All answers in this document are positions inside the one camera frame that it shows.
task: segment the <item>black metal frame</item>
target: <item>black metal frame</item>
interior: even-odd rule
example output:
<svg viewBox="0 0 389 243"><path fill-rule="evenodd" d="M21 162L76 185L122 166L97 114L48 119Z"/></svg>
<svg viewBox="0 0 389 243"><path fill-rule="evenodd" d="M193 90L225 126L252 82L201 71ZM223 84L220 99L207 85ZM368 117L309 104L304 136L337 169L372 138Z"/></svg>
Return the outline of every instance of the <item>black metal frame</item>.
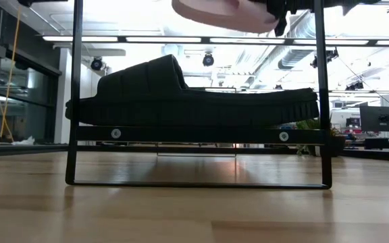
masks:
<svg viewBox="0 0 389 243"><path fill-rule="evenodd" d="M56 153L67 151L68 145L2 145L0 146L0 156L7 155L32 155L39 153Z"/></svg>
<svg viewBox="0 0 389 243"><path fill-rule="evenodd" d="M61 36L47 36L46 38L55 38ZM115 41L108 40L88 40L86 43L91 44L103 44L103 43L124 43L124 44L186 44L186 45L277 45L277 46L295 46L295 47L316 47L317 43L312 38L241 38L241 37L214 37L214 36L115 36L115 35L100 35L103 38L114 38ZM161 40L154 40L154 38L160 37ZM389 38L358 38L357 41L366 42L364 44L355 44L355 38L328 38L327 40L333 41L326 43L327 47L389 47L389 44L382 43L384 41L389 42ZM71 44L70 40L55 40L55 43Z"/></svg>
<svg viewBox="0 0 389 243"><path fill-rule="evenodd" d="M13 46L8 45L7 46L7 56L11 57L13 54ZM29 67L35 69L36 71L45 74L47 76L61 76L62 72L58 69L52 67L51 65L48 65L46 63L43 63L42 61L38 60L37 58L27 54L23 50L20 50L19 48L16 49L16 61L21 61L23 63L28 64Z"/></svg>
<svg viewBox="0 0 389 243"><path fill-rule="evenodd" d="M212 148L199 146L78 146L78 151L85 152L118 152L118 153L163 153L178 154L178 156L191 157L200 154L202 157L217 157L212 155L296 155L298 149L287 146L278 148Z"/></svg>
<svg viewBox="0 0 389 243"><path fill-rule="evenodd" d="M67 158L66 183L83 186L147 186L177 188L274 188L329 189L332 186L331 154L328 150L330 108L326 67L326 42L323 22L323 0L315 0L317 61L321 130L267 130L234 128L154 128L79 126L80 55L82 46L83 0L74 1L74 36L72 52L72 119ZM124 139L116 134L123 134ZM138 142L235 142L265 144L316 144L321 146L322 182L320 184L231 184L188 182L85 182L75 180L78 141L138 141Z"/></svg>

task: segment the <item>desk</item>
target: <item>desk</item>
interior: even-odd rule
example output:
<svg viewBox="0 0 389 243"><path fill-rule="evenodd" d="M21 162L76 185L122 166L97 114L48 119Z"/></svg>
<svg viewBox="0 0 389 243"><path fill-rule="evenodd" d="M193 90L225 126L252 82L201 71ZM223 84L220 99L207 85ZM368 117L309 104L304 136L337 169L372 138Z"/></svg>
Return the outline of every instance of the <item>desk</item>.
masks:
<svg viewBox="0 0 389 243"><path fill-rule="evenodd" d="M389 138L366 138L364 149L389 149Z"/></svg>

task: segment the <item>pink object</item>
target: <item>pink object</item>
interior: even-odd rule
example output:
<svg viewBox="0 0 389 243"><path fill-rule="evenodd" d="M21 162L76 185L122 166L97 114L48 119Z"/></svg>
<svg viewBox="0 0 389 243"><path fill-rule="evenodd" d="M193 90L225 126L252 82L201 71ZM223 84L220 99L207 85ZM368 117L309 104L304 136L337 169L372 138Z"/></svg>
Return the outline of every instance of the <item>pink object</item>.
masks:
<svg viewBox="0 0 389 243"><path fill-rule="evenodd" d="M265 4L249 0L172 0L172 7L189 20L242 32L269 32L278 23Z"/></svg>

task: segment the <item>metal rod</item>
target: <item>metal rod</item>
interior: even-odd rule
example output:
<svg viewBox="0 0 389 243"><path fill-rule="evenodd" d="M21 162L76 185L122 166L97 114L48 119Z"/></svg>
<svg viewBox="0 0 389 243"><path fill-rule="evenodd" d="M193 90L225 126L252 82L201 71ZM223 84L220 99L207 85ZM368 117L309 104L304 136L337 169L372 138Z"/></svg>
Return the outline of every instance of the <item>metal rod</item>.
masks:
<svg viewBox="0 0 389 243"><path fill-rule="evenodd" d="M78 141L76 139L79 127L80 103L80 62L82 52L82 21L83 0L74 1L73 48L72 48L72 118L70 121L70 143L68 147L66 183L73 184L76 173L76 153Z"/></svg>
<svg viewBox="0 0 389 243"><path fill-rule="evenodd" d="M108 142L206 142L242 144L307 144L324 145L324 131L269 130L263 128L153 127L153 126L78 126L77 141ZM124 134L119 138L113 132Z"/></svg>
<svg viewBox="0 0 389 243"><path fill-rule="evenodd" d="M323 184L247 184L247 183L214 183L214 182L98 182L75 181L77 186L131 186L131 187L168 187L168 188L245 188L245 189L328 189Z"/></svg>
<svg viewBox="0 0 389 243"><path fill-rule="evenodd" d="M1 40L1 33L3 31L3 18L4 18L4 10L1 9L1 11L0 11L0 40Z"/></svg>
<svg viewBox="0 0 389 243"><path fill-rule="evenodd" d="M57 44L71 44L70 35L44 35L43 38ZM219 36L118 36L118 35L87 35L84 43L90 44L185 44L185 45L280 45L312 49L316 47L314 38L238 38ZM334 47L389 47L389 38L327 38L326 46Z"/></svg>
<svg viewBox="0 0 389 243"><path fill-rule="evenodd" d="M319 104L321 129L326 133L325 146L321 146L322 184L332 185L332 166L330 154L330 98L328 96L328 70L325 44L325 22L323 19L323 0L315 0L317 74L319 82Z"/></svg>
<svg viewBox="0 0 389 243"><path fill-rule="evenodd" d="M49 25L52 29L54 29L56 32L60 33L61 34L61 31L59 31L56 27L54 27L54 25L52 25L51 23L49 23L49 21L47 21L44 17L42 17L42 15L40 15L39 13L37 13L35 10L33 10L33 8L30 7L30 10L37 16L39 17L42 21L44 21L47 25Z"/></svg>

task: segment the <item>ceiling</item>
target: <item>ceiling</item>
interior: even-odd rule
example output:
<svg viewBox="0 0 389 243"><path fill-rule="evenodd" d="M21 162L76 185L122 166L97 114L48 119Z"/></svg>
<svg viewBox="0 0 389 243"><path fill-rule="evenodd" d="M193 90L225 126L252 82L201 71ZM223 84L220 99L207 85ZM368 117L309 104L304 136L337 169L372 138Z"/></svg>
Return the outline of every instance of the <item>ceiling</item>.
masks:
<svg viewBox="0 0 389 243"><path fill-rule="evenodd" d="M85 35L150 36L258 36L199 24L176 14L171 0L84 0ZM74 0L35 3L22 8L22 21L43 35L72 35ZM0 6L16 15L16 0L0 0ZM389 13L385 5L358 5L346 16L341 7L326 9L326 34L330 37L389 38ZM313 15L299 11L288 16L286 36L314 37ZM174 54L189 86L249 86L285 89L317 88L317 69L310 66L315 50L304 47L243 45L85 44L88 51L123 49L125 56L103 57L114 71L166 54ZM205 52L212 52L213 67L203 67ZM341 47L339 59L328 64L329 86L344 90L361 76L370 88L389 90L389 48ZM290 68L280 63L287 61Z"/></svg>

